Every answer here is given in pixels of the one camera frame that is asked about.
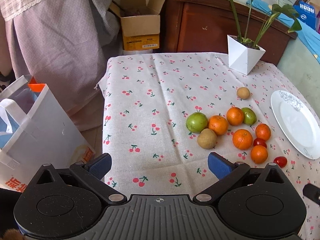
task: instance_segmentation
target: silver bolt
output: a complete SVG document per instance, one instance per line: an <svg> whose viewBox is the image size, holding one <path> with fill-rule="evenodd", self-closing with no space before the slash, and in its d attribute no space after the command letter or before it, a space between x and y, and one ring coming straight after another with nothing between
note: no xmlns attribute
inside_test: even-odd
<svg viewBox="0 0 320 240"><path fill-rule="evenodd" d="M207 201L211 200L211 196L208 194L199 194L196 196L196 199L201 202L207 202Z"/></svg>
<svg viewBox="0 0 320 240"><path fill-rule="evenodd" d="M112 194L109 196L109 199L113 202L118 202L124 199L124 196L121 194Z"/></svg>

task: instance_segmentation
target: orange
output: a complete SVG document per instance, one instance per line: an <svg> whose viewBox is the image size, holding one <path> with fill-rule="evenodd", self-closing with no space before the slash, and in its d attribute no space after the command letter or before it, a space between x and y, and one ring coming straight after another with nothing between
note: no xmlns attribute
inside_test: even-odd
<svg viewBox="0 0 320 240"><path fill-rule="evenodd" d="M259 124L256 128L256 136L264 141L268 141L271 137L271 130L269 126L267 126L265 123Z"/></svg>
<svg viewBox="0 0 320 240"><path fill-rule="evenodd" d="M240 108L232 107L227 112L227 120L233 126L241 125L244 120L244 113Z"/></svg>
<svg viewBox="0 0 320 240"><path fill-rule="evenodd" d="M262 145L256 145L252 148L250 157L255 164L262 164L268 158L268 150Z"/></svg>
<svg viewBox="0 0 320 240"><path fill-rule="evenodd" d="M208 128L216 133L216 135L223 135L228 130L228 121L220 116L214 115L209 119Z"/></svg>
<svg viewBox="0 0 320 240"><path fill-rule="evenodd" d="M239 150L247 150L251 147L253 138L248 130L237 130L232 137L233 145Z"/></svg>

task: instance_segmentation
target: red tomato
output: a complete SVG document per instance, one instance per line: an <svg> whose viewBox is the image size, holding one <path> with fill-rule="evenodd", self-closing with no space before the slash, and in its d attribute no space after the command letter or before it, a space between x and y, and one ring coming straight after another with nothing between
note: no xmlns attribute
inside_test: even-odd
<svg viewBox="0 0 320 240"><path fill-rule="evenodd" d="M284 156L279 156L279 157L275 158L273 160L273 162L278 164L280 168L284 168L287 165L288 160Z"/></svg>
<svg viewBox="0 0 320 240"><path fill-rule="evenodd" d="M265 142L263 139L261 139L261 138L256 138L256 139L253 141L253 146L256 146L256 145L261 145L261 146L267 148L266 142Z"/></svg>

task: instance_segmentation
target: oval plate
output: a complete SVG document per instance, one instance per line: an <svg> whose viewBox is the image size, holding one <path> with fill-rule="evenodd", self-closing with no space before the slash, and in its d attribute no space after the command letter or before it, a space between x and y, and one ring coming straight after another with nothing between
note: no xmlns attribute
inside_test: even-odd
<svg viewBox="0 0 320 240"><path fill-rule="evenodd" d="M271 96L271 107L281 130L305 157L320 158L320 127L304 103L287 91Z"/></svg>

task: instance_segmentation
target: wooden cabinet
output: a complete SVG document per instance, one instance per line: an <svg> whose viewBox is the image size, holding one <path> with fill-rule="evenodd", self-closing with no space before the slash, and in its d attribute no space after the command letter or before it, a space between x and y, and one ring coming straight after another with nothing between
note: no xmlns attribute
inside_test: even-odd
<svg viewBox="0 0 320 240"><path fill-rule="evenodd" d="M241 32L249 15L245 5L236 4ZM252 10L248 37L255 39L265 15ZM261 60L277 65L290 39L288 27L275 21L259 45L266 50ZM166 0L161 12L162 52L228 53L227 35L237 35L236 23L228 0Z"/></svg>

